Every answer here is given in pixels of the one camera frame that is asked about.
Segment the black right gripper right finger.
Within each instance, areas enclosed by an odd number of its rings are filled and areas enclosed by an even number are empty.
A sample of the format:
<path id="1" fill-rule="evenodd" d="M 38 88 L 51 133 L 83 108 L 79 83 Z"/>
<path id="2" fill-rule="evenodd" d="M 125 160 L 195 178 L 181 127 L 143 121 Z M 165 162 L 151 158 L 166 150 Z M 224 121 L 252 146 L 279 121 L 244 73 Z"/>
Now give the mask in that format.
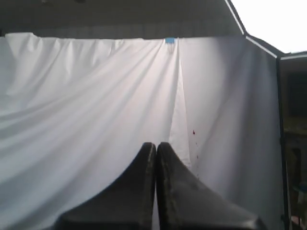
<path id="1" fill-rule="evenodd" d="M 156 157 L 156 190 L 162 230 L 264 230 L 255 214 L 223 199 L 203 184 L 167 142 Z"/>

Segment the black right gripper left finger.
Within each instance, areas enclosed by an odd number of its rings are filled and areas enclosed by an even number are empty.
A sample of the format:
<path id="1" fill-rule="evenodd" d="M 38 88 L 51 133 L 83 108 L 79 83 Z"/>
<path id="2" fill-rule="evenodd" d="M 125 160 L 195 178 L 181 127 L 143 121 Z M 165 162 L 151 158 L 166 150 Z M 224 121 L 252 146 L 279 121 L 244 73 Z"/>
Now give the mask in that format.
<path id="1" fill-rule="evenodd" d="M 143 143 L 128 168 L 107 188 L 61 214 L 59 230 L 150 230 L 156 147 Z"/>

